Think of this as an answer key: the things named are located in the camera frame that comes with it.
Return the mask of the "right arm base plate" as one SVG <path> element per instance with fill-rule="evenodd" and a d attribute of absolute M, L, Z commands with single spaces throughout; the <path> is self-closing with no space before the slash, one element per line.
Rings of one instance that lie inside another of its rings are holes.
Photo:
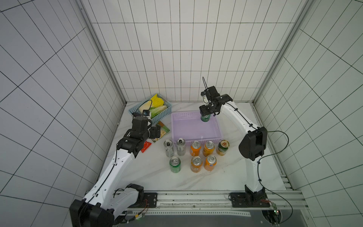
<path fill-rule="evenodd" d="M 232 202 L 233 208 L 269 208 L 270 203 L 266 202 L 267 195 L 265 188 L 254 192 L 245 185 L 244 192 L 230 193 L 228 199 Z"/>

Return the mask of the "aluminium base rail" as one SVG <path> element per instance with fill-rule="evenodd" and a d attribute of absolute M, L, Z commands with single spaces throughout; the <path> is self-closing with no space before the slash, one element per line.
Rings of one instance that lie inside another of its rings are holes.
<path fill-rule="evenodd" d="M 247 216 L 250 210 L 298 211 L 307 209 L 299 191 L 267 192 L 269 208 L 233 208 L 230 193 L 242 191 L 146 191 L 157 193 L 155 208 L 128 208 L 121 215 L 236 215 Z"/>

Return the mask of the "small silver can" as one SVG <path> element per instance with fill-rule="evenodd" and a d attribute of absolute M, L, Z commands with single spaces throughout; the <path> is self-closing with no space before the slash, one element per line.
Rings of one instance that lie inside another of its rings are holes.
<path fill-rule="evenodd" d="M 172 140 L 164 141 L 165 154 L 167 157 L 171 158 L 174 156 L 174 143 Z"/>

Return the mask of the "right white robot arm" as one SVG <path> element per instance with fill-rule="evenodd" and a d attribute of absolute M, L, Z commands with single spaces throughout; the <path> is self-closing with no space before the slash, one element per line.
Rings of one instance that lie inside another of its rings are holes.
<path fill-rule="evenodd" d="M 245 193 L 240 199 L 237 194 L 232 194 L 231 199 L 248 207 L 269 207 L 264 203 L 267 199 L 265 187 L 261 185 L 258 175 L 258 163 L 264 155 L 267 147 L 267 130 L 265 127 L 254 126 L 244 114 L 236 107 L 228 94 L 220 95 L 214 86 L 206 88 L 201 92 L 204 105 L 199 107 L 202 116 L 222 113 L 234 123 L 239 132 L 244 136 L 238 149 L 246 159 L 246 185 Z"/>

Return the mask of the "orange fanta can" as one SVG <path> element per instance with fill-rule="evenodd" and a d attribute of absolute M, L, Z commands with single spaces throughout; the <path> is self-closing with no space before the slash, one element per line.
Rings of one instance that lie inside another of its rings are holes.
<path fill-rule="evenodd" d="M 191 150 L 190 150 L 190 154 L 195 157 L 195 156 L 199 156 L 200 153 L 200 149 L 201 149 L 201 143 L 199 141 L 193 141 L 191 143 Z"/>
<path fill-rule="evenodd" d="M 208 155 L 205 159 L 204 168 L 207 171 L 212 171 L 215 168 L 215 165 L 217 164 L 217 159 L 214 155 Z"/>

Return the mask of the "yellow napa cabbage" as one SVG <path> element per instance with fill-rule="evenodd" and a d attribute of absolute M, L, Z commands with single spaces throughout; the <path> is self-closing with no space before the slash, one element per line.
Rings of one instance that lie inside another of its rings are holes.
<path fill-rule="evenodd" d="M 164 100 L 159 96 L 159 94 L 155 94 L 149 100 L 141 104 L 138 110 L 143 112 L 144 110 L 151 110 L 152 108 L 157 108 L 162 105 L 164 105 Z"/>

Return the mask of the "green Sprite can back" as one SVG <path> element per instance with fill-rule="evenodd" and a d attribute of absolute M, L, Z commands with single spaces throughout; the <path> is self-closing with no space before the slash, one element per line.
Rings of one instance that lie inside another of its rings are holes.
<path fill-rule="evenodd" d="M 210 114 L 200 117 L 201 121 L 203 121 L 203 122 L 208 122 L 210 120 L 210 118 L 211 118 Z"/>

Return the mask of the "orange Fanta can front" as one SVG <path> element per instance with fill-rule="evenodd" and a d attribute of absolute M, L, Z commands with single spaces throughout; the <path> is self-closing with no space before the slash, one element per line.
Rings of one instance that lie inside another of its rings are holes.
<path fill-rule="evenodd" d="M 195 157 L 195 156 L 199 156 L 200 153 L 200 149 L 201 149 L 201 143 L 199 141 L 193 141 L 191 143 L 191 150 L 190 150 L 190 154 Z"/>

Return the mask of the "purple plastic basket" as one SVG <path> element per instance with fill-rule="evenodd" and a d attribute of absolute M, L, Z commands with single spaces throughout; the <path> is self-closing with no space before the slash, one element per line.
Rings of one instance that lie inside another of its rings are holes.
<path fill-rule="evenodd" d="M 177 142 L 182 138 L 188 146 L 193 141 L 199 141 L 201 144 L 207 141 L 219 143 L 223 136 L 217 118 L 212 116 L 209 121 L 204 122 L 200 117 L 198 111 L 172 113 L 172 141 Z"/>

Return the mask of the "green gold-top can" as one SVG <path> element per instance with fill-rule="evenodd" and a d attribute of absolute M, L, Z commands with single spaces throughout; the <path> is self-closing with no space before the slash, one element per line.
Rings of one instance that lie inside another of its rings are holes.
<path fill-rule="evenodd" d="M 227 140 L 222 140 L 217 146 L 217 154 L 220 156 L 224 156 L 227 153 L 229 146 L 230 144 Z"/>

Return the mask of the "green lettuce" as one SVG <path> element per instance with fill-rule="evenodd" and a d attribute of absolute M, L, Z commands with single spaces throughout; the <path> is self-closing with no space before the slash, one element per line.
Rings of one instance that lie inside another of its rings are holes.
<path fill-rule="evenodd" d="M 151 119 L 153 119 L 154 117 L 156 117 L 157 115 L 161 114 L 163 111 L 165 111 L 168 107 L 166 105 L 162 105 L 159 107 L 155 107 L 155 108 L 151 108 L 150 109 L 150 114 L 151 114 Z"/>

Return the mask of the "orange Fanta can back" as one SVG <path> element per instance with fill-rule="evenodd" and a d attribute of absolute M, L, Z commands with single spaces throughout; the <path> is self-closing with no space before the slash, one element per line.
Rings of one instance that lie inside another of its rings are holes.
<path fill-rule="evenodd" d="M 212 171 L 215 168 L 215 165 L 217 164 L 217 159 L 214 155 L 208 155 L 205 159 L 204 168 L 207 171 Z"/>

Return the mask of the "tall silver can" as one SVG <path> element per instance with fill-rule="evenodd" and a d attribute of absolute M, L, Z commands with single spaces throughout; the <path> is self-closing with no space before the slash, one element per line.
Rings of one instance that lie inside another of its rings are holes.
<path fill-rule="evenodd" d="M 186 142 L 183 138 L 179 138 L 176 141 L 176 147 L 178 156 L 184 156 L 186 153 Z"/>

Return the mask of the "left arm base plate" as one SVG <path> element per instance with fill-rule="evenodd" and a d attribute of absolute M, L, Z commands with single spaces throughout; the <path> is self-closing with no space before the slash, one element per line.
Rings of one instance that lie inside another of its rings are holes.
<path fill-rule="evenodd" d="M 129 208 L 155 208 L 157 206 L 157 193 L 144 193 L 143 196 L 139 196 L 136 203 L 129 206 Z"/>

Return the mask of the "orange Schweppes can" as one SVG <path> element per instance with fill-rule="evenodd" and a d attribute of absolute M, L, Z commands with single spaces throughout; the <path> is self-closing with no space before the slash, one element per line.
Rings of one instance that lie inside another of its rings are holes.
<path fill-rule="evenodd" d="M 204 144 L 204 149 L 203 149 L 203 155 L 205 157 L 213 154 L 215 150 L 215 145 L 212 141 L 207 141 L 205 144 Z"/>

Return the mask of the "red snack packet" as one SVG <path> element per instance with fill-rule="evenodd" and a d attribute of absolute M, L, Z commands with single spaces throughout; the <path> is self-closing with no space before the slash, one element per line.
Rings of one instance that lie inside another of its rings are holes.
<path fill-rule="evenodd" d="M 141 150 L 141 152 L 142 153 L 144 153 L 150 146 L 152 145 L 152 143 L 151 142 L 148 142 L 148 141 L 146 141 L 145 143 L 144 143 L 144 146 L 143 146 L 143 148 L 142 148 L 142 150 Z"/>

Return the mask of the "green sprite can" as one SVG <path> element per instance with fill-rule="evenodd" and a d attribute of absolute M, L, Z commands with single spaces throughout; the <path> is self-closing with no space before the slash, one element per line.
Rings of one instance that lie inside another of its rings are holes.
<path fill-rule="evenodd" d="M 171 157 L 169 161 L 170 169 L 173 173 L 179 173 L 181 170 L 181 160 L 178 157 Z"/>
<path fill-rule="evenodd" d="M 201 121 L 203 121 L 203 122 L 208 122 L 210 120 L 210 118 L 211 118 L 210 114 L 200 117 Z"/>

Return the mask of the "green soup mix packet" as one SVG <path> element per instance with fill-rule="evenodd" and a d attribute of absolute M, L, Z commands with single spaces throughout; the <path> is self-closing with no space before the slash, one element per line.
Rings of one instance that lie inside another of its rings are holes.
<path fill-rule="evenodd" d="M 153 142 L 158 141 L 159 139 L 161 139 L 163 136 L 165 136 L 166 134 L 169 133 L 170 129 L 161 121 L 159 121 L 156 126 L 160 126 L 160 137 L 159 138 L 155 138 L 152 139 Z"/>

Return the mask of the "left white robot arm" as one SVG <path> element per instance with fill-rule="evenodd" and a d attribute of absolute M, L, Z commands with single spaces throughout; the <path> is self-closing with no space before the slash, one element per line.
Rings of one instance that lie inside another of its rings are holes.
<path fill-rule="evenodd" d="M 69 211 L 74 227 L 112 227 L 130 206 L 142 205 L 144 189 L 129 184 L 119 195 L 116 188 L 126 167 L 143 149 L 147 139 L 159 138 L 161 128 L 153 126 L 150 116 L 136 116 L 132 127 L 116 145 L 111 162 L 82 200 L 74 200 Z"/>

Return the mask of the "blue plastic basket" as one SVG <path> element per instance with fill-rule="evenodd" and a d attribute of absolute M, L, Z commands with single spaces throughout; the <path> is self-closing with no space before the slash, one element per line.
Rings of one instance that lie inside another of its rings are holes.
<path fill-rule="evenodd" d="M 172 104 L 170 102 L 168 102 L 166 100 L 166 98 L 164 98 L 163 96 L 161 96 L 159 94 L 159 96 L 164 100 L 164 105 L 166 105 L 168 108 L 163 111 L 161 114 L 157 115 L 156 117 L 154 117 L 153 119 L 151 119 L 152 121 L 152 125 L 155 125 L 157 124 L 162 118 L 166 117 L 168 114 L 170 114 L 172 112 Z M 128 112 L 131 114 L 131 115 L 134 115 L 135 113 L 141 113 L 138 108 L 141 106 L 141 104 L 143 104 L 145 101 L 137 104 L 136 106 L 130 108 L 128 110 Z"/>

